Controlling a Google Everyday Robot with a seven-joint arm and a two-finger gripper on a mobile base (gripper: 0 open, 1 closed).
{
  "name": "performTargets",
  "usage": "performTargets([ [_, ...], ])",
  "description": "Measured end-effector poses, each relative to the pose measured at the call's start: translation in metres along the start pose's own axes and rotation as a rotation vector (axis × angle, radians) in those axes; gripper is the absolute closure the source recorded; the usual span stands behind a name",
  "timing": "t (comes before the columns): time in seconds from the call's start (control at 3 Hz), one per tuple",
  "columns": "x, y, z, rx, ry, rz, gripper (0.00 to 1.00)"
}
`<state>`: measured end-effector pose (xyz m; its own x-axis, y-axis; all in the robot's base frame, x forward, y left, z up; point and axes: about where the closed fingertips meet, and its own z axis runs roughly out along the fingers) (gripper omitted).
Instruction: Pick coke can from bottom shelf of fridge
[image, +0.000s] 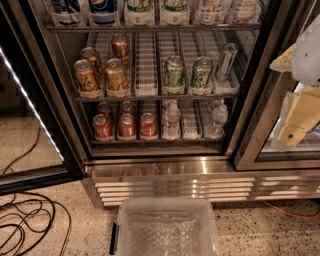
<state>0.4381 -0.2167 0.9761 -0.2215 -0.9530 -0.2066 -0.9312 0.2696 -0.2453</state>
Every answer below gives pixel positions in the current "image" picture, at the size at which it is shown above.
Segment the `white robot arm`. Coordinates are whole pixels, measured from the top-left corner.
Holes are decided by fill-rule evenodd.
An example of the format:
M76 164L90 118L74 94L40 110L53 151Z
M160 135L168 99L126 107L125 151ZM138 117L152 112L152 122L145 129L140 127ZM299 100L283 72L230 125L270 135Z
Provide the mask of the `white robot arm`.
M320 121L320 15L296 42L270 64L276 72L289 72L302 85L283 100L280 121L271 145L280 152L295 148Z

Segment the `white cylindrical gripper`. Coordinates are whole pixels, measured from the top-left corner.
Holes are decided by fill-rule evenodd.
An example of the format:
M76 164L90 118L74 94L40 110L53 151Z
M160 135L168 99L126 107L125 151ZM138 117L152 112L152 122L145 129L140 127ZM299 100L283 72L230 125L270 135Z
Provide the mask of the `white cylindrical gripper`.
M276 72L291 72L291 59L296 45L291 45L270 64ZM307 86L299 92L288 92L284 98L275 141L282 147L294 148L320 121L320 88Z

